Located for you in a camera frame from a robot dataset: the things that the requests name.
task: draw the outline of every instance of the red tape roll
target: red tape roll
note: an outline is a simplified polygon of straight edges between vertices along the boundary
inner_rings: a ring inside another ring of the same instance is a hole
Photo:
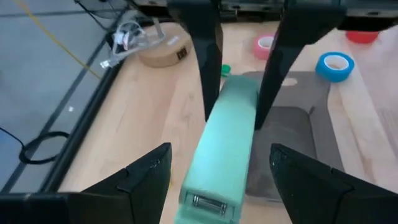
[[[269,51],[271,50],[272,41],[274,41],[273,34],[263,34],[254,39],[253,54],[258,59],[267,60]]]
[[[379,36],[379,32],[346,31],[346,37],[358,44],[370,44]]]

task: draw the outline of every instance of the blue tape roll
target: blue tape roll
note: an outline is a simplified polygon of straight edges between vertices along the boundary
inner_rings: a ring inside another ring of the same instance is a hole
[[[354,60],[340,52],[328,52],[318,60],[316,73],[331,82],[342,82],[348,78],[355,66]]]

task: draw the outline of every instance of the yellow cable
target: yellow cable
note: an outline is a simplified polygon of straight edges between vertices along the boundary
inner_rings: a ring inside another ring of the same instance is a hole
[[[33,14],[30,12],[29,8],[22,2],[22,0],[14,0],[14,2],[19,5],[21,8],[23,8],[23,10],[25,11],[26,14],[28,14],[28,16],[35,22],[35,24],[43,31],[45,32],[45,34],[48,35],[48,37],[54,41],[58,46],[60,46],[64,51],[66,51],[66,53],[68,53],[68,55],[70,55],[73,59],[75,59],[81,66],[83,66],[85,69],[87,69],[88,71],[91,72],[91,74],[93,74],[95,77],[97,77],[98,79],[101,79],[101,77],[95,73],[94,71],[92,71],[86,63],[82,62],[81,60],[79,60],[76,56],[74,56],[61,42],[59,42],[54,35],[52,35],[44,26],[43,24],[38,20],[37,17],[33,16]]]

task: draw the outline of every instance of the pink tape roll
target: pink tape roll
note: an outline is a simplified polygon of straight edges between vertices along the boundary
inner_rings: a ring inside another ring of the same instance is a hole
[[[271,50],[272,41],[274,41],[274,35],[263,34],[254,40],[253,54],[258,59],[267,60],[269,51]]]

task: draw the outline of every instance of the green object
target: green object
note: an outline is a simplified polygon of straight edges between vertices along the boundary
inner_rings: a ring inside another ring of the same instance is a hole
[[[221,77],[228,77],[231,72],[231,66],[224,64],[221,66]]]
[[[256,81],[237,75],[226,80],[183,181],[174,223],[239,223],[257,97]]]

